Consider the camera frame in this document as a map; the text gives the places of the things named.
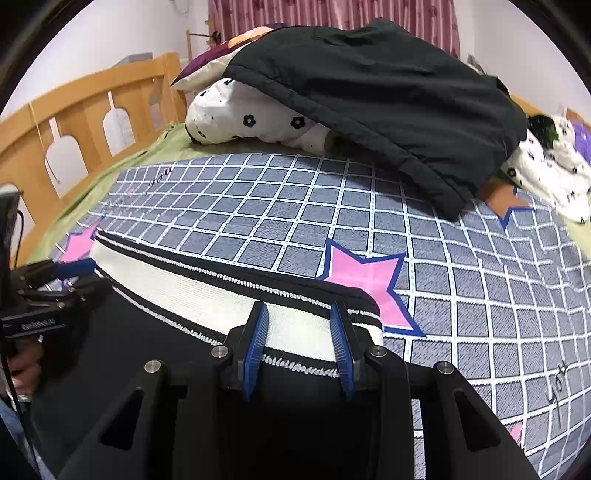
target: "wooden bed frame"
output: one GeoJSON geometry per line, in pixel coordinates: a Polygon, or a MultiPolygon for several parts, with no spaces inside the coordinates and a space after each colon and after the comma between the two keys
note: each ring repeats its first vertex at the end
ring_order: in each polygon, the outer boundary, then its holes
{"type": "Polygon", "coordinates": [[[150,99],[159,100],[164,125],[184,121],[184,95],[169,88],[179,72],[176,53],[102,70],[46,93],[0,122],[0,184],[13,184],[24,192],[23,200],[35,222],[22,240],[20,264],[55,218],[98,175],[158,138],[162,129],[153,127],[150,99]],[[111,155],[103,128],[105,115],[111,110],[108,92],[114,106],[127,111],[135,137],[133,145],[116,155],[111,155]],[[76,139],[88,171],[62,198],[46,166],[47,148],[54,141],[51,118],[56,119],[60,136],[76,139]]]}

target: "grid pattern bed sheet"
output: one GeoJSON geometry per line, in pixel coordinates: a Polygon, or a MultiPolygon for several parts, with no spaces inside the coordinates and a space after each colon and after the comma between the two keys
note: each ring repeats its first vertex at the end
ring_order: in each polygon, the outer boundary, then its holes
{"type": "MultiPolygon", "coordinates": [[[[386,346],[458,366],[553,480],[591,433],[591,262],[549,206],[518,195],[532,209],[514,211],[506,229],[479,200],[449,222],[373,165],[218,155],[123,171],[71,233],[98,223],[169,251],[306,277],[323,273],[327,238],[359,257],[404,254],[394,289],[410,321],[387,328],[386,346]]],[[[413,411],[420,479],[418,403],[413,411]]]]}

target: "metal screw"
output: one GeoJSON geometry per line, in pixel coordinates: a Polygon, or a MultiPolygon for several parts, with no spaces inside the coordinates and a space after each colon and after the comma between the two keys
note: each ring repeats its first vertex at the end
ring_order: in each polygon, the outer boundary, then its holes
{"type": "Polygon", "coordinates": [[[450,362],[438,362],[437,363],[437,369],[443,374],[443,375],[451,375],[453,373],[453,365],[450,362]]]}
{"type": "Polygon", "coordinates": [[[155,374],[162,364],[158,362],[158,360],[150,360],[147,364],[144,365],[144,370],[146,370],[149,374],[155,374]]]}
{"type": "Polygon", "coordinates": [[[369,353],[378,358],[382,358],[383,356],[386,356],[388,350],[381,345],[374,345],[369,347],[369,353]]]}
{"type": "Polygon", "coordinates": [[[228,352],[228,347],[225,345],[218,345],[212,348],[212,356],[215,358],[224,358],[228,352]]]}

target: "jeans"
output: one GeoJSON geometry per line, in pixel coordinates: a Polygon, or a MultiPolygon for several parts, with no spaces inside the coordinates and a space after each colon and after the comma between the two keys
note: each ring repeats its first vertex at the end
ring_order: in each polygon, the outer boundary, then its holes
{"type": "MultiPolygon", "coordinates": [[[[12,410],[8,405],[6,405],[2,400],[0,400],[0,418],[6,425],[6,428],[12,435],[12,438],[21,449],[22,454],[27,458],[29,463],[33,464],[33,456],[27,446],[27,441],[25,440],[25,433],[22,429],[22,425],[18,416],[14,410],[12,410]]],[[[51,474],[49,469],[46,467],[45,463],[35,451],[35,458],[37,460],[37,465],[39,466],[39,473],[41,475],[42,480],[55,480],[54,476],[51,474]]]]}

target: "blue gripper pad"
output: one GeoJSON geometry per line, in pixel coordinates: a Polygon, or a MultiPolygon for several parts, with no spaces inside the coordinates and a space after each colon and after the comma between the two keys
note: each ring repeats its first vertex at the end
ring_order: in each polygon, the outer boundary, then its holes
{"type": "Polygon", "coordinates": [[[94,272],[96,262],[92,258],[84,258],[75,262],[55,264],[55,274],[60,280],[73,277],[84,277],[94,272]]]}
{"type": "Polygon", "coordinates": [[[269,310],[265,303],[261,306],[256,327],[252,334],[251,344],[244,359],[244,382],[242,384],[242,395],[244,400],[250,400],[252,393],[256,388],[256,379],[258,378],[259,367],[261,366],[262,350],[267,342],[267,332],[269,331],[269,310]]]}
{"type": "Polygon", "coordinates": [[[339,371],[340,384],[347,400],[353,398],[355,380],[353,379],[353,356],[349,349],[339,309],[333,303],[330,308],[330,335],[335,349],[336,366],[339,371]]]}

